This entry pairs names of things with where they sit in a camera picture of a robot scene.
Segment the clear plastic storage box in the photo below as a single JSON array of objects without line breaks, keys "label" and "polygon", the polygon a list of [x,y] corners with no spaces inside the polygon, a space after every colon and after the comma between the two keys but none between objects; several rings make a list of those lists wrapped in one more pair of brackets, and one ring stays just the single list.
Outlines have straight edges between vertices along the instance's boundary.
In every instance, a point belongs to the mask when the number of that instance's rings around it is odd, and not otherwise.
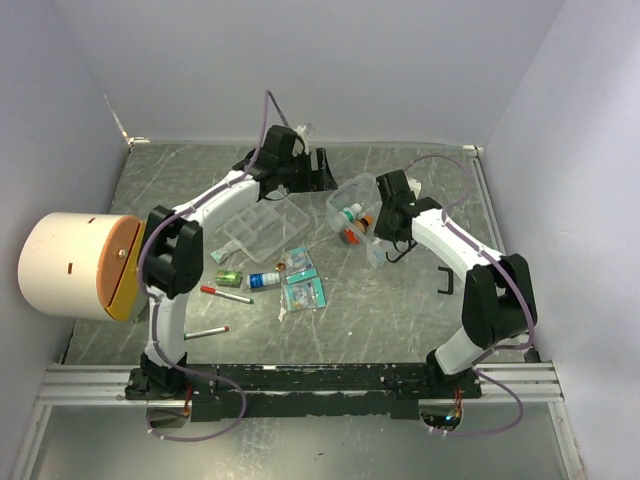
[{"label": "clear plastic storage box", "polygon": [[[374,218],[375,223],[369,228],[369,230],[363,234],[353,223],[347,223],[341,221],[339,218],[339,211],[344,207],[350,206],[353,203],[360,203],[362,205],[362,213],[360,215],[371,215]],[[359,238],[360,243],[358,245],[347,245],[350,248],[358,248],[366,254],[367,260],[367,246],[377,237],[374,235],[374,228],[378,220],[378,215],[381,209],[381,198],[376,184],[376,179],[369,173],[361,173],[356,177],[345,181],[341,184],[336,191],[334,191],[326,200],[326,222],[330,229],[335,232],[338,239],[345,244],[340,238],[339,234],[344,229],[351,229]],[[392,243],[387,242],[387,255],[393,250]]]}]

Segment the orange cap small bottle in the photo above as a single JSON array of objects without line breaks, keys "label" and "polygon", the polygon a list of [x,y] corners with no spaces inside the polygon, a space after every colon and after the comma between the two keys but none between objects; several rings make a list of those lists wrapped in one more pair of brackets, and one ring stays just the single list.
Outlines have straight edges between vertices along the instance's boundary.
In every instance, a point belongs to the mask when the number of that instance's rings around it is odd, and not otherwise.
[{"label": "orange cap small bottle", "polygon": [[365,234],[374,223],[374,218],[371,215],[364,215],[358,218],[354,225],[361,233]]}]

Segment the white green dropper bottle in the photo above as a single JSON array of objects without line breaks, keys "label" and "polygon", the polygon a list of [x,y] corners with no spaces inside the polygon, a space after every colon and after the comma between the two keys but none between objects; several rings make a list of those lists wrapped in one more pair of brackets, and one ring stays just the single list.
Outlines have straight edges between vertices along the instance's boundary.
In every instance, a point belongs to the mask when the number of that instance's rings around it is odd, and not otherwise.
[{"label": "white green dropper bottle", "polygon": [[339,218],[341,221],[353,223],[355,220],[360,218],[361,213],[362,205],[360,203],[353,203],[339,211]]}]

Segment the white blue gauze packet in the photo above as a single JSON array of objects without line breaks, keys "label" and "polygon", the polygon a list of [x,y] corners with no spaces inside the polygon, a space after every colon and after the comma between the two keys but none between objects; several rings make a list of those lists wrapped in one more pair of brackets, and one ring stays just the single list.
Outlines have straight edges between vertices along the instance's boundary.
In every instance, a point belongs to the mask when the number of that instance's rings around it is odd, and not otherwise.
[{"label": "white blue gauze packet", "polygon": [[367,246],[367,261],[373,268],[381,268],[387,261],[387,251],[387,242],[376,238]]}]

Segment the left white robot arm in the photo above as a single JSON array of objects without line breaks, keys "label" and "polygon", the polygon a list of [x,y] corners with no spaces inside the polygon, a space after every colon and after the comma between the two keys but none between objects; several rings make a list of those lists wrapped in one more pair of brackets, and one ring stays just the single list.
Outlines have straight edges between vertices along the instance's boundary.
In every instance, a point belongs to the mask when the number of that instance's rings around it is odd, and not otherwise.
[{"label": "left white robot arm", "polygon": [[184,326],[192,290],[204,271],[204,240],[234,215],[284,188],[289,193],[334,190],[326,152],[309,146],[307,124],[274,125],[258,147],[195,198],[148,216],[138,280],[149,298],[149,334],[140,370],[162,398],[187,385]]}]

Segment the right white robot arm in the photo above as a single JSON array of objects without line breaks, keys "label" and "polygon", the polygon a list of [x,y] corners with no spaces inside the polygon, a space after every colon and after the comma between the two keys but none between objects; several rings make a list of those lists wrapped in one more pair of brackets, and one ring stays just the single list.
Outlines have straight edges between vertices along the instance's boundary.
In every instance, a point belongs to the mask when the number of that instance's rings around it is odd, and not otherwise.
[{"label": "right white robot arm", "polygon": [[503,254],[466,233],[437,201],[416,197],[404,171],[380,175],[376,185],[381,210],[374,235],[392,244],[426,247],[463,282],[461,327],[426,358],[425,388],[443,398],[457,388],[459,375],[491,350],[534,333],[529,265],[521,255]]}]

